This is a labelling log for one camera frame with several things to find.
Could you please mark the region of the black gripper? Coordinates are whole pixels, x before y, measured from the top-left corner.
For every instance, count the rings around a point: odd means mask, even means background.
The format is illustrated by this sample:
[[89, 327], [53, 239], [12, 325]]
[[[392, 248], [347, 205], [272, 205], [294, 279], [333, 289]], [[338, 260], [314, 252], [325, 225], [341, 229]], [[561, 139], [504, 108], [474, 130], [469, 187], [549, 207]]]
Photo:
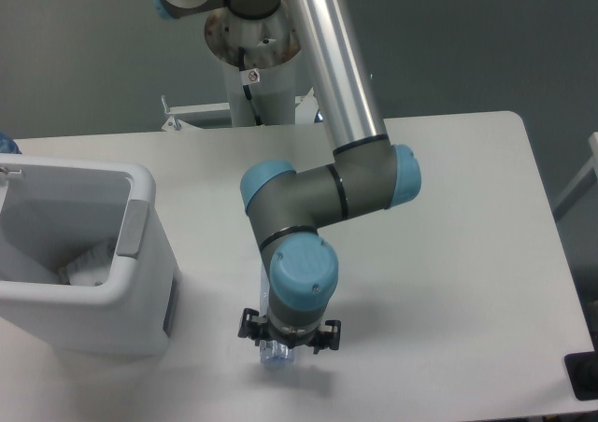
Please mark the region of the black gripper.
[[326, 349], [339, 350], [341, 330], [342, 323], [337, 319], [326, 320], [323, 325], [317, 323], [299, 329], [282, 330], [257, 310], [245, 308], [240, 318], [237, 337], [251, 339], [256, 345], [261, 341], [268, 342], [270, 338], [288, 348], [305, 345], [313, 349], [314, 355], [318, 355]]

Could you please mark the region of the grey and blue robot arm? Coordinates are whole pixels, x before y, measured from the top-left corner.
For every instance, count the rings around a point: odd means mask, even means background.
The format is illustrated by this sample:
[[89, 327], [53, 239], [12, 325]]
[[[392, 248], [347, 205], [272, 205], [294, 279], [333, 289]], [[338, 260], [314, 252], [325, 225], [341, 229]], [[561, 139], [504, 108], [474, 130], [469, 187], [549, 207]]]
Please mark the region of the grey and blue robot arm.
[[285, 67], [306, 61], [329, 155], [305, 166], [259, 161], [240, 193], [267, 279], [267, 302], [247, 308], [238, 335], [257, 346], [337, 350], [341, 324], [325, 313], [340, 275], [320, 230], [416, 198], [413, 151], [394, 144], [376, 109], [346, 0], [152, 0], [167, 19], [206, 16], [204, 37], [223, 64], [233, 122], [293, 119]]

